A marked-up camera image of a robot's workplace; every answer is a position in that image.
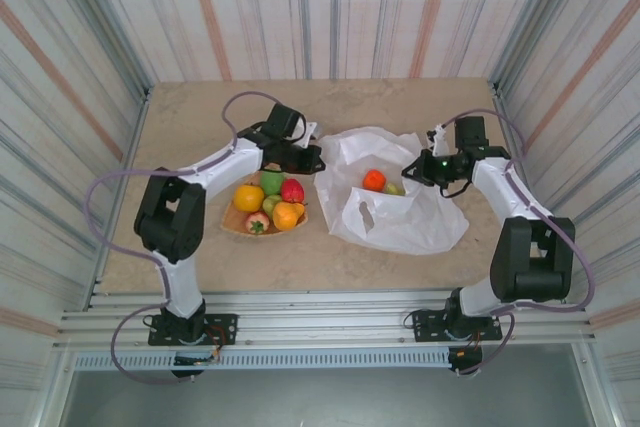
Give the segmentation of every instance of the yellow fruit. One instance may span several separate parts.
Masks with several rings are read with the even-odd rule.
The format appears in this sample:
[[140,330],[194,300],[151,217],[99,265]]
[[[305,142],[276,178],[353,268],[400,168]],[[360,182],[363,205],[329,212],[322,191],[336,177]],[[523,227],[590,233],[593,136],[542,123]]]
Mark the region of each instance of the yellow fruit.
[[262,207],[264,192],[257,185],[241,185],[233,194],[233,205],[241,212],[257,212]]
[[304,213],[304,205],[279,202],[273,209],[273,225],[278,230],[291,230]]

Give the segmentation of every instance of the floor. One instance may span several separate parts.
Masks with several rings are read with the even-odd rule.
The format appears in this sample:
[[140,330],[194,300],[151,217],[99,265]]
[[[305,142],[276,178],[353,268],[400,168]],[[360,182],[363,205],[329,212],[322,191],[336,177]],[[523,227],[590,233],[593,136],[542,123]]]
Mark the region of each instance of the floor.
[[[224,102],[243,90],[268,92],[318,121],[325,134],[376,125],[393,133],[424,132],[462,111],[492,109],[483,79],[366,81],[261,81],[159,84],[154,88],[134,161],[137,168],[180,168],[222,148],[229,132],[219,118]],[[271,104],[243,98],[230,112],[243,128],[263,120]],[[498,122],[486,119],[492,144],[503,145]],[[475,283],[489,271],[500,226],[483,196],[471,188],[455,199],[470,223],[461,241],[444,254],[410,256],[366,249],[328,234],[310,177],[304,184],[309,222],[273,238],[234,236],[220,228],[232,190],[206,211],[206,230],[197,257],[203,291],[356,290],[449,288]],[[114,239],[141,249],[133,232],[146,179],[129,181]],[[153,266],[111,253],[100,284],[103,292],[159,292]]]
[[118,372],[75,375],[65,427],[588,427],[569,345],[509,346],[475,378],[446,369],[205,372],[147,386]]

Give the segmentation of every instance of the white plastic bag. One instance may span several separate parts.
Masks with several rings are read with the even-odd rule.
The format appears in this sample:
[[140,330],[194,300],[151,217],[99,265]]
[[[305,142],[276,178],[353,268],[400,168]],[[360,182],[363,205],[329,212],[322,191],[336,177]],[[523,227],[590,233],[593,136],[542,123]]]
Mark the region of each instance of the white plastic bag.
[[[314,184],[330,234],[374,249],[425,255],[450,250],[467,230],[462,211],[437,187],[402,178],[402,169],[422,149],[416,134],[363,127],[323,137],[319,145],[327,168]],[[403,185],[406,195],[361,188],[371,169]]]

